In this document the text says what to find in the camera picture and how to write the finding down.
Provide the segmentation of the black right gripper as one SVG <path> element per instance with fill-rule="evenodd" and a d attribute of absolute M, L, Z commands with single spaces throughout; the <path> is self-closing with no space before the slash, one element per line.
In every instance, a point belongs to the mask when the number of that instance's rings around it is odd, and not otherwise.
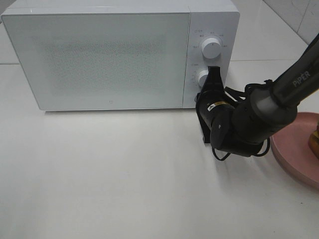
<path fill-rule="evenodd" d="M 224 92 L 219 66 L 209 66 L 201 92 L 196 96 L 196 114 L 205 144 L 235 144 L 231 123 L 236 103 Z"/>

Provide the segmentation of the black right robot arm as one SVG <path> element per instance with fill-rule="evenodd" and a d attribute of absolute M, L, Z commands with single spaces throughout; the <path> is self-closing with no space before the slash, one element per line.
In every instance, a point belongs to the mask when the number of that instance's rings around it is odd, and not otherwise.
<path fill-rule="evenodd" d="M 226 156 L 264 156 L 271 136 L 296 119 L 300 102 L 318 88 L 318 38 L 276 80 L 247 84 L 244 91 L 223 86 L 220 68 L 211 66 L 195 98 L 203 141 Z"/>

